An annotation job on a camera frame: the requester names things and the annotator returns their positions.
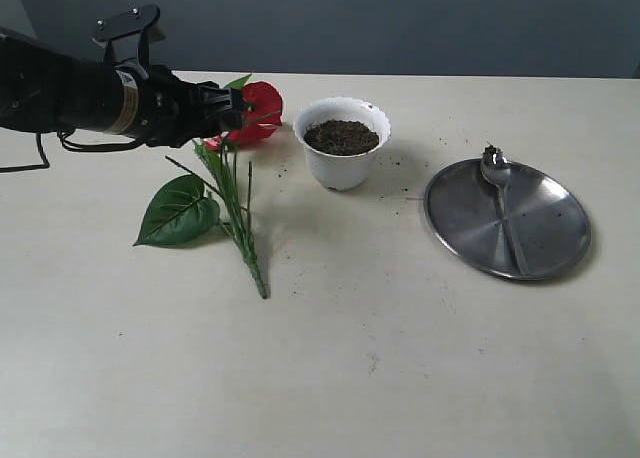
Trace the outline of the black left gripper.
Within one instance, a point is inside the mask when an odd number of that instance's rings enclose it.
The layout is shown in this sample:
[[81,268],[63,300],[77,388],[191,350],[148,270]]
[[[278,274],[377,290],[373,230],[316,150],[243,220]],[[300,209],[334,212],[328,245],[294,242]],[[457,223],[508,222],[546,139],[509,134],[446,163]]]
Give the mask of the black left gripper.
[[116,148],[179,148],[193,138],[209,139],[244,126],[239,89],[183,81],[164,66],[155,66],[146,79],[130,67],[116,71],[123,88],[138,97],[135,118],[120,133],[129,140]]

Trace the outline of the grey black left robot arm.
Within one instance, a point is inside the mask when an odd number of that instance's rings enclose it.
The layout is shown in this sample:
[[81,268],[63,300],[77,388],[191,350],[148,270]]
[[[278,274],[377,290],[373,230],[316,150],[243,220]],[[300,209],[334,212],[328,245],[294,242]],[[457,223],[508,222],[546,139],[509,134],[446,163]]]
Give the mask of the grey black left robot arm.
[[2,127],[54,133],[69,151],[179,148],[241,129],[244,110],[238,89],[186,82],[137,60],[79,60],[1,31]]

